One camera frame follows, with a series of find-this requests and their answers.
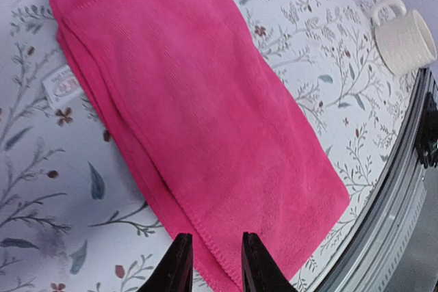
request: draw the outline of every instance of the black clamp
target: black clamp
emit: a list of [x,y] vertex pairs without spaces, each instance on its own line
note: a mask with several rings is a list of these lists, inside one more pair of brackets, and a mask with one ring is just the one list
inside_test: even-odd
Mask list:
[[426,95],[416,148],[420,163],[426,169],[438,166],[438,108],[431,92]]
[[[297,292],[286,280],[257,234],[242,238],[244,292]],[[138,292],[190,292],[193,279],[191,234],[178,234]]]

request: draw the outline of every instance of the white tag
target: white tag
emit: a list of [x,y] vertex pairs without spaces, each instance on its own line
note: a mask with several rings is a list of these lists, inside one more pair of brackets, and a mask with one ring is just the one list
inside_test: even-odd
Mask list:
[[83,90],[68,65],[54,71],[42,80],[47,99],[52,109],[59,109],[75,97],[83,94]]

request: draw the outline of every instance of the fabric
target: fabric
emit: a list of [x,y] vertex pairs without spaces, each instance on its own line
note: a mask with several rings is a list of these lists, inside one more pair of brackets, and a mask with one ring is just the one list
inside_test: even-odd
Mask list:
[[68,63],[170,235],[194,234],[213,290],[241,289],[244,231],[290,279],[349,196],[234,2],[50,2]]

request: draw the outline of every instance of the pink cloth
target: pink cloth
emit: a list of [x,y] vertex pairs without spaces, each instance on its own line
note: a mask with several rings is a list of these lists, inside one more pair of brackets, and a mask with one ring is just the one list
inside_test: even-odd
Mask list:
[[233,0],[50,2],[68,63],[213,290],[242,289],[244,231],[290,279],[349,197]]

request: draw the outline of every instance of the floral tablecloth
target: floral tablecloth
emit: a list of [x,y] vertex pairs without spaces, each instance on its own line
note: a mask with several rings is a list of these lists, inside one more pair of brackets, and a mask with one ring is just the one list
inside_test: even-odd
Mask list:
[[[315,288],[373,192],[415,80],[383,65],[375,1],[235,0],[351,195],[293,278],[299,291]],[[86,97],[49,107],[41,80],[66,61],[48,0],[0,9],[0,292],[135,291],[170,237]],[[198,274],[194,286],[209,291]]]

